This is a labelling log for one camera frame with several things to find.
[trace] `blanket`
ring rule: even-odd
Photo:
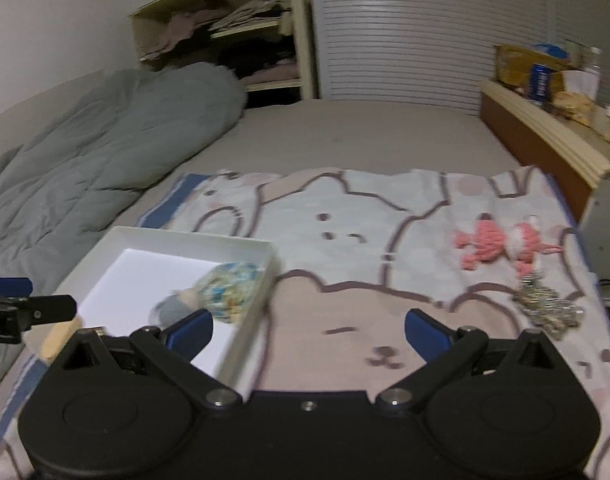
[[[118,72],[0,159],[0,277],[51,294],[148,187],[227,131],[242,85],[207,63]],[[0,345],[0,378],[21,348]]]
[[[366,390],[370,398],[424,364],[403,318],[420,308],[457,328],[514,338],[530,326],[512,301],[516,268],[505,256],[462,269],[459,232],[480,218],[508,232],[537,215],[544,284],[585,309],[555,342],[602,418],[588,463],[610,480],[610,328],[573,222],[536,168],[484,178],[414,170],[393,176],[324,168],[288,176],[221,171],[202,180],[165,228],[271,240],[282,274],[259,387]]]

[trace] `open box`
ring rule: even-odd
[[[261,276],[240,322],[214,320],[212,339],[192,364],[246,396],[261,365],[265,304],[279,267],[271,243],[262,240],[114,227],[55,292],[76,300],[80,323],[36,326],[25,342],[51,360],[80,324],[104,326],[109,335],[129,335],[149,324],[149,312],[158,302],[227,262],[255,264]]]

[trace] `blue can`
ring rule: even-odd
[[[543,106],[550,97],[550,72],[545,65],[533,64],[530,71],[530,84],[527,89],[527,98],[535,104]]]

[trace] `cartoon blanket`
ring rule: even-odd
[[[403,318],[421,308],[492,337],[529,326],[511,300],[516,270],[504,256],[461,269],[456,232],[492,218],[508,231],[538,215],[544,284],[586,311],[557,348],[602,416],[588,474],[610,480],[610,328],[565,209],[547,177],[521,168],[493,178],[413,170],[393,176],[323,168],[280,177],[230,171],[200,183],[165,226],[271,240],[282,274],[259,386],[367,390],[371,398],[424,364]]]

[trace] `black device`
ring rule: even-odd
[[[0,278],[0,343],[19,344],[33,325],[68,321],[76,315],[71,296],[34,296],[27,278]]]
[[[189,361],[198,311],[160,332],[74,334],[22,410],[44,479],[583,479],[594,405],[549,339],[490,340],[411,310],[427,364],[381,392],[236,391]]]

